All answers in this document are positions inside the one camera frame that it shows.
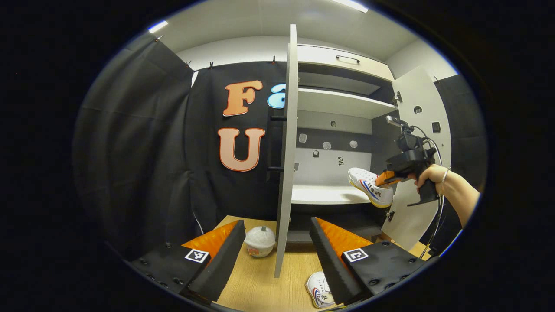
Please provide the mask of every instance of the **drawer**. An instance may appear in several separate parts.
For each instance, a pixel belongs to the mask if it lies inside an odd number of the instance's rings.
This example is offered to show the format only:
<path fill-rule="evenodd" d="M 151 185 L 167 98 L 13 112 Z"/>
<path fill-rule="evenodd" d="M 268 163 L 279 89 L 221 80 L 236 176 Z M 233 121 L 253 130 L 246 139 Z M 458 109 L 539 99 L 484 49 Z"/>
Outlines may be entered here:
<path fill-rule="evenodd" d="M 392 82 L 387 64 L 332 48 L 298 45 L 299 63 L 321 64 L 350 69 Z"/>

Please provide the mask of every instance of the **ceiling light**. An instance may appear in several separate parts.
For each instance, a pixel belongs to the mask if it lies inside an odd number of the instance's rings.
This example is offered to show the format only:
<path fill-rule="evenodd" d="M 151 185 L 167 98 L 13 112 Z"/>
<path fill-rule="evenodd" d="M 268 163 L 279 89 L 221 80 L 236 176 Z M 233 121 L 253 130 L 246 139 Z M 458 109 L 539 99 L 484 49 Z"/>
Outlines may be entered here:
<path fill-rule="evenodd" d="M 333 2 L 337 2 L 337 3 L 344 4 L 344 5 L 348 6 L 348 7 L 351 7 L 351 8 L 353 8 L 353 9 L 359 10 L 359 11 L 362 12 L 362 13 L 368 12 L 368 8 L 364 7 L 364 6 L 361 5 L 361 4 L 356 3 L 356 2 L 354 2 L 354 1 L 351 1 L 351 0 L 332 0 L 332 1 L 333 1 Z"/>
<path fill-rule="evenodd" d="M 150 33 L 154 33 L 155 31 L 160 30 L 160 28 L 166 26 L 167 24 L 168 24 L 168 23 L 167 23 L 166 21 L 162 21 L 162 22 L 160 22 L 160 23 L 158 23 L 158 24 L 156 24 L 156 25 L 150 27 L 150 28 L 148 29 L 148 31 L 150 31 Z"/>

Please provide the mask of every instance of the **white wall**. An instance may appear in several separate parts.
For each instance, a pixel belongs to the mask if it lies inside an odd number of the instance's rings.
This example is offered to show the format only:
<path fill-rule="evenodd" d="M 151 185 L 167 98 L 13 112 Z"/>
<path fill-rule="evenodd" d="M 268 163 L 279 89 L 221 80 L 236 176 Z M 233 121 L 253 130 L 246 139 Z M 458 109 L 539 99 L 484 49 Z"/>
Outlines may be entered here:
<path fill-rule="evenodd" d="M 329 42 L 303 38 L 298 38 L 297 41 L 298 43 L 343 49 L 372 58 L 362 52 Z M 178 52 L 177 56 L 185 62 L 191 61 L 190 66 L 194 70 L 209 67 L 210 62 L 214 62 L 214 66 L 218 66 L 230 63 L 271 61 L 273 56 L 276 57 L 276 61 L 287 62 L 288 43 L 289 37 L 286 36 L 241 37 L 203 44 Z"/>
<path fill-rule="evenodd" d="M 457 74 L 454 67 L 426 42 L 416 39 L 406 47 L 393 54 L 385 62 L 389 65 L 395 79 L 410 72 L 418 66 L 423 67 L 432 81 Z"/>

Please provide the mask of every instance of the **drawer handle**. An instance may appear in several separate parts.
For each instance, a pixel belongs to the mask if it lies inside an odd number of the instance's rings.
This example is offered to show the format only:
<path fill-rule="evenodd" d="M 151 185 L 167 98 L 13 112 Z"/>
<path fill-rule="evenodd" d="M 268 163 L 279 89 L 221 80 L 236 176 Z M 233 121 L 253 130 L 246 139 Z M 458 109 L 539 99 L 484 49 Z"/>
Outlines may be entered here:
<path fill-rule="evenodd" d="M 340 57 L 354 59 L 358 64 L 360 64 L 360 61 L 356 58 L 352 58 L 352 57 L 348 57 L 348 56 L 335 56 L 336 59 L 339 59 Z"/>

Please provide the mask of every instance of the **bracelet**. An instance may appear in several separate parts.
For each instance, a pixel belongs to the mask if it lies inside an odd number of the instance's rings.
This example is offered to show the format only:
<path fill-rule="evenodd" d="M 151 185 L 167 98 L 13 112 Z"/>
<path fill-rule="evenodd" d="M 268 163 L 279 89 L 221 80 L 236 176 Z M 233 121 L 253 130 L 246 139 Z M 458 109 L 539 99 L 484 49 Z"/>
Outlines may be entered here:
<path fill-rule="evenodd" d="M 445 178 L 447 178 L 447 173 L 449 172 L 449 170 L 451 170 L 451 167 L 448 167 L 447 170 L 445 170 L 445 174 L 443 175 L 443 179 L 441 179 L 441 182 L 440 182 L 441 194 L 438 194 L 439 196 L 443 196 L 443 182 L 445 182 Z"/>

